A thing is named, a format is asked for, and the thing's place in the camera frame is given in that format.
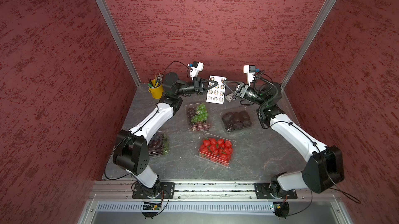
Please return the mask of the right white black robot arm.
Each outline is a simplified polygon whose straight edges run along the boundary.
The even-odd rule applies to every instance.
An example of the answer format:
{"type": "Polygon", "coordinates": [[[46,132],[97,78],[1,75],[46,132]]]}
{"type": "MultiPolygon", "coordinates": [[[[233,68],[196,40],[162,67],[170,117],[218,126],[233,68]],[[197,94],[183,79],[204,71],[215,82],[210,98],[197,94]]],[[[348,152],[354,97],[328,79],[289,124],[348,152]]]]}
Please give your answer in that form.
{"type": "Polygon", "coordinates": [[[224,80],[223,85],[238,98],[259,105],[257,116],[263,129],[272,129],[285,138],[306,161],[302,171],[280,173],[271,179],[269,191],[273,198],[284,198],[289,191],[310,189],[315,193],[336,186],[345,179],[341,150],[318,141],[297,124],[277,105],[281,99],[281,87],[260,75],[254,81],[264,82],[259,89],[244,82],[224,80]]]}

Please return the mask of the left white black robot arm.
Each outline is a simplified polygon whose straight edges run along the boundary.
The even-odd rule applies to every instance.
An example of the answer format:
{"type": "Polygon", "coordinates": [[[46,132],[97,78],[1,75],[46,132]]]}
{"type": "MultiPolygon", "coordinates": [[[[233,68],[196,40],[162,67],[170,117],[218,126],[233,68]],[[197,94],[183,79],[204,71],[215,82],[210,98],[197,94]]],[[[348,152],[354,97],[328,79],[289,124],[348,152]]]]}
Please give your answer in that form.
{"type": "Polygon", "coordinates": [[[159,195],[161,181],[159,175],[149,166],[148,143],[162,125],[180,109],[182,95],[202,95],[217,85],[217,81],[201,77],[193,77],[189,82],[182,81],[176,73],[170,72],[163,76],[164,93],[155,105],[155,109],[129,131],[121,130],[117,134],[112,161],[133,175],[149,198],[159,195]]]}

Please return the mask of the dark plums clear box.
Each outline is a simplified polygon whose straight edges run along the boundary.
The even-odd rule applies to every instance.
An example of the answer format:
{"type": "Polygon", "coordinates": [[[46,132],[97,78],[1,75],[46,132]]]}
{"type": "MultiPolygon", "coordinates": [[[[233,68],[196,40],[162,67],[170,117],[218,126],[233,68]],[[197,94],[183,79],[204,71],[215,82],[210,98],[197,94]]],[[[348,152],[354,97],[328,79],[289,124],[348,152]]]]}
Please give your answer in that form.
{"type": "Polygon", "coordinates": [[[227,132],[252,127],[252,117],[246,107],[229,109],[221,114],[221,121],[227,132]]]}

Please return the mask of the mixed grapes clear box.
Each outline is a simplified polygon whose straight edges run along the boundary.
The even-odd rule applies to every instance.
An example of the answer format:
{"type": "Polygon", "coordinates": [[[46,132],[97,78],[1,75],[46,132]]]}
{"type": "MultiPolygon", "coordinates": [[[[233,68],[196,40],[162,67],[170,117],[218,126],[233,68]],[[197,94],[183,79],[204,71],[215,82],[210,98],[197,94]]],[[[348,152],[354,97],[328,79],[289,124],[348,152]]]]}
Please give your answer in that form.
{"type": "Polygon", "coordinates": [[[204,103],[187,105],[186,116],[192,131],[208,131],[211,128],[208,110],[204,103]]]}

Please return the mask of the pens in cup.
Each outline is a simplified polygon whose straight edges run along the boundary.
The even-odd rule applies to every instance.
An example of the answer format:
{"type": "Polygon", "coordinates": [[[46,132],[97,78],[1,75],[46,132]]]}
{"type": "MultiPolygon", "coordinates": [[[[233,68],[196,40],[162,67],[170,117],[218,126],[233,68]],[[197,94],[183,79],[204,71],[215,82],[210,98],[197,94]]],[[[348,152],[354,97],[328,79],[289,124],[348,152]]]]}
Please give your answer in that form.
{"type": "Polygon", "coordinates": [[[158,73],[154,80],[148,81],[149,88],[157,88],[162,84],[163,74],[158,73]]]}

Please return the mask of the yellow pen cup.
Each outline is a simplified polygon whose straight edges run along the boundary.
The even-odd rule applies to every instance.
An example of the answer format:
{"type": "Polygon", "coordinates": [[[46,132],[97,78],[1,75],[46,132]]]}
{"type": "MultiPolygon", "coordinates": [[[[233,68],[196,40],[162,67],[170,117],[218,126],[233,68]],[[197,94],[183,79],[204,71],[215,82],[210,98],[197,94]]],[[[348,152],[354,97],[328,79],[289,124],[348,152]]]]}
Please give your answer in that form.
{"type": "Polygon", "coordinates": [[[162,84],[157,88],[149,88],[148,87],[148,91],[151,93],[151,95],[154,99],[160,99],[164,92],[162,84]]]}

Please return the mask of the strawberries clear box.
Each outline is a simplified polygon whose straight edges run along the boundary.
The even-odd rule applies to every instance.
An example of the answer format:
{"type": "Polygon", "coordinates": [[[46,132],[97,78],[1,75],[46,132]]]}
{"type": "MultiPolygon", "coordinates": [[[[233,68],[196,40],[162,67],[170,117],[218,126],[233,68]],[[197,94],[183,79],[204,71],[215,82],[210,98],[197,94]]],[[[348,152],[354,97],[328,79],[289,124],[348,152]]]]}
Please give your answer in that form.
{"type": "Polygon", "coordinates": [[[206,161],[228,168],[233,160],[234,142],[206,133],[199,142],[197,155],[206,161]]]}

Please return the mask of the dark grapes clear box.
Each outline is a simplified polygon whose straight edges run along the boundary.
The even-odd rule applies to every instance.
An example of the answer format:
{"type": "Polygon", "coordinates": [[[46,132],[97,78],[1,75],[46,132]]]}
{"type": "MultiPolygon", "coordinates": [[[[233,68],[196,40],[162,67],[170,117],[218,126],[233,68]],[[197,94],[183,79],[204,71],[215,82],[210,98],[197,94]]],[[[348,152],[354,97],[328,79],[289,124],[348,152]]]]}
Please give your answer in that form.
{"type": "Polygon", "coordinates": [[[169,154],[169,136],[164,132],[156,132],[148,144],[151,158],[169,154]]]}

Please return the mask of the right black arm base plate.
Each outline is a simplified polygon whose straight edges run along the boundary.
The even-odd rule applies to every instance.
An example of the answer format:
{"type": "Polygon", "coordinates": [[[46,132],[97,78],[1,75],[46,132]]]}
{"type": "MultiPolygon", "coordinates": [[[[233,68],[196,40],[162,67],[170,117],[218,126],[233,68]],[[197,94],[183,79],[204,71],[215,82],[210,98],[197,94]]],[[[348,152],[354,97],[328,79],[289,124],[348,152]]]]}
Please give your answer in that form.
{"type": "Polygon", "coordinates": [[[296,200],[298,196],[295,190],[283,190],[276,182],[257,182],[254,183],[257,199],[267,200],[296,200]]]}

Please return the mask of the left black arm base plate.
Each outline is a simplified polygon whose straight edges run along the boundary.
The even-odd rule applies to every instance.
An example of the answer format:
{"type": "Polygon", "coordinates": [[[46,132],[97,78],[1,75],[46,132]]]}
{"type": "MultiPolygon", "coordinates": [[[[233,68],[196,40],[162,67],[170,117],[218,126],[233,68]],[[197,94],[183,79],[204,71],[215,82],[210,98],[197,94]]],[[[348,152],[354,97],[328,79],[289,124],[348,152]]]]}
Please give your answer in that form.
{"type": "Polygon", "coordinates": [[[131,186],[133,199],[172,199],[174,197],[174,182],[156,182],[148,188],[139,182],[131,186]]]}

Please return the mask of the right aluminium corner post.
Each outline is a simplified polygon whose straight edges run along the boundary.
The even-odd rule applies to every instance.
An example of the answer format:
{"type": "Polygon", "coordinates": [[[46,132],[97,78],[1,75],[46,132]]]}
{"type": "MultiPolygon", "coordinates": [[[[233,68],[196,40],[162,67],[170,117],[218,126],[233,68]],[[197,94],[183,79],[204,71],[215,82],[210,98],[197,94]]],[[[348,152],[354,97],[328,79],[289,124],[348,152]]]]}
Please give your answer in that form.
{"type": "Polygon", "coordinates": [[[288,82],[290,81],[291,77],[293,76],[295,70],[299,66],[300,62],[302,61],[304,55],[306,54],[308,48],[312,44],[313,40],[315,39],[316,35],[318,34],[319,30],[323,26],[325,20],[327,19],[329,13],[331,12],[333,6],[335,5],[337,0],[325,0],[323,5],[321,6],[318,15],[316,16],[312,26],[310,27],[303,43],[301,44],[297,54],[295,55],[287,73],[285,74],[284,78],[281,82],[281,87],[284,89],[288,82]]]}

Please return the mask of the aluminium corner post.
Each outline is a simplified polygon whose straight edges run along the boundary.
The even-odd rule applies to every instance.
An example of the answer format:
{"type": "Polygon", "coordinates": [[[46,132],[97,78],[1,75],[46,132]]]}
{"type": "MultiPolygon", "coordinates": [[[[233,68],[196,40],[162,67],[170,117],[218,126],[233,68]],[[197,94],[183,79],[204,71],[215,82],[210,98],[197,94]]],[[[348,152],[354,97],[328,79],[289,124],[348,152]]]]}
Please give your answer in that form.
{"type": "Polygon", "coordinates": [[[337,0],[325,0],[323,5],[321,6],[318,15],[316,16],[312,26],[310,27],[303,43],[301,44],[297,54],[295,55],[287,73],[285,74],[284,78],[281,82],[281,87],[284,89],[288,82],[290,81],[291,77],[293,76],[295,70],[299,66],[300,62],[302,61],[304,55],[306,54],[308,48],[312,44],[313,40],[315,39],[316,35],[318,34],[319,30],[323,26],[325,20],[327,19],[329,13],[331,12],[333,6],[335,5],[337,0]]]}
{"type": "Polygon", "coordinates": [[[137,73],[137,70],[135,68],[135,65],[132,61],[132,58],[127,50],[127,47],[123,41],[123,38],[118,30],[118,27],[113,19],[113,16],[110,12],[110,9],[106,3],[106,0],[95,0],[96,4],[108,26],[108,29],[118,47],[118,50],[128,68],[128,71],[132,77],[132,79],[134,80],[134,83],[137,87],[140,87],[141,81],[139,78],[139,75],[137,73]]]}

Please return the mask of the front aluminium rail frame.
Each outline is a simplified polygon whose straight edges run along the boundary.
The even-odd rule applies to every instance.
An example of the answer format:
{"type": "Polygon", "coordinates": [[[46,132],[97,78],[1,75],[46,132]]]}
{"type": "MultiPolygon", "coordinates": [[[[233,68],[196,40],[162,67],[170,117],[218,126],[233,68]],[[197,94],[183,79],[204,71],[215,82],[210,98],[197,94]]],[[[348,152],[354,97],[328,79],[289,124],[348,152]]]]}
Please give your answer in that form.
{"type": "Polygon", "coordinates": [[[163,200],[165,209],[144,216],[143,199],[132,197],[132,182],[98,181],[78,220],[80,224],[350,224],[352,218],[335,190],[316,194],[295,190],[287,217],[275,215],[274,201],[258,199],[252,181],[178,180],[163,200]]]}

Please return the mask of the left aluminium corner post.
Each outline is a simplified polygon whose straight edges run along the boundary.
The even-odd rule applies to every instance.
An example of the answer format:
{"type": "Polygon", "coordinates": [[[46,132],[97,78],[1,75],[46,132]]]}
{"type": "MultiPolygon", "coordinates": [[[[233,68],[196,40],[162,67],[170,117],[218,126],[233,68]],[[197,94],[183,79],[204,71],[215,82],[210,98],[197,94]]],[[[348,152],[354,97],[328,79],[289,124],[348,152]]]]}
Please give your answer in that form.
{"type": "Polygon", "coordinates": [[[127,50],[127,47],[123,41],[123,38],[118,30],[118,27],[113,19],[113,16],[110,12],[110,9],[106,3],[106,0],[95,0],[96,4],[108,26],[108,29],[118,47],[118,50],[128,68],[128,71],[132,77],[132,79],[134,80],[134,83],[137,87],[140,87],[141,81],[139,78],[139,75],[137,73],[137,70],[135,68],[135,65],[132,61],[132,58],[127,50]]]}

